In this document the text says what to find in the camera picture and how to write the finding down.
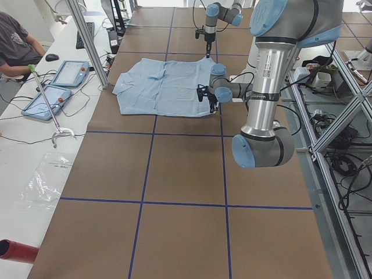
table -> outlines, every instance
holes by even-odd
[[[108,35],[104,28],[105,24],[102,24],[105,17],[85,17],[86,21],[95,22],[94,43],[99,56],[110,52]],[[76,25],[71,19],[46,53],[58,54],[59,60],[46,62],[45,59],[42,59],[36,68],[39,74],[44,74],[48,70],[57,70],[64,60],[89,60],[85,49],[75,49],[76,32]],[[35,81],[26,82],[17,93],[17,96],[34,97],[37,94],[36,87]],[[71,128],[76,134],[85,134],[87,123],[100,96],[101,88],[96,76],[84,87],[84,92],[90,97],[85,109],[73,117],[66,117],[62,112],[57,114],[60,125]],[[65,112],[68,115],[76,112],[84,106],[87,98],[82,93],[78,93],[65,104]],[[28,102],[13,101],[12,103],[24,108]],[[9,105],[0,118],[4,119],[20,115],[18,108]],[[44,122],[25,117],[0,120],[0,132],[2,135],[21,141],[33,142],[51,138],[54,131],[56,131],[56,127],[52,120]],[[35,168],[47,152],[76,154],[82,140],[83,137],[58,138],[57,148],[54,149],[51,140],[34,145],[26,145],[0,138],[0,181],[2,181],[0,239],[11,239],[37,247],[41,245],[53,212],[44,210],[35,212],[21,211],[15,208],[15,201],[20,199],[21,192],[25,189]],[[0,261],[1,276],[4,278],[26,278],[31,267],[32,265],[25,263],[16,263],[8,260]]]
[[[246,66],[251,13],[213,44],[228,75]],[[201,59],[191,15],[136,9],[109,81],[142,58]],[[297,154],[269,170],[235,164],[245,121],[241,103],[196,119],[122,116],[103,90],[28,279],[332,278]]]

electronic equipment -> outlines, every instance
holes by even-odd
[[[88,27],[88,31],[91,34],[92,38],[94,37],[94,22],[85,22]],[[76,49],[81,49],[84,48],[84,42],[83,39],[81,38],[81,35],[79,32],[77,32],[76,35]]]
[[[83,82],[88,72],[89,62],[66,60],[62,63],[50,84],[76,88]]]
[[[54,85],[45,86],[44,91],[54,114],[61,109],[71,96],[71,90]],[[21,114],[45,121],[52,118],[41,93],[37,94],[36,97],[31,100],[31,102],[21,111]]]
[[[124,17],[128,18],[128,14],[123,1],[118,0],[101,0],[101,6],[109,18],[114,31],[120,37],[123,37],[126,32]]]
[[[119,45],[120,45],[117,33],[115,31],[109,31],[108,35],[109,35],[111,53],[117,54],[117,51],[119,50]]]

person's arm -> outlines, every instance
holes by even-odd
[[[24,39],[26,43],[30,44],[40,56],[44,56],[46,51],[42,47],[42,45],[31,35],[27,35],[27,37]]]
[[[7,63],[0,66],[0,72],[8,77],[16,77],[31,73],[28,66],[9,66]]]

person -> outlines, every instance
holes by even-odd
[[[17,20],[0,12],[0,73],[28,76],[28,65],[36,65],[44,54],[42,45]]]

keyboard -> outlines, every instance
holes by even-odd
[[[93,38],[94,37],[94,22],[85,22],[85,23],[87,24],[88,31],[91,34],[92,38]],[[81,49],[81,48],[85,48],[84,47],[84,42],[83,42],[83,39],[81,38],[80,33],[77,32],[77,36],[76,36],[76,49]]]

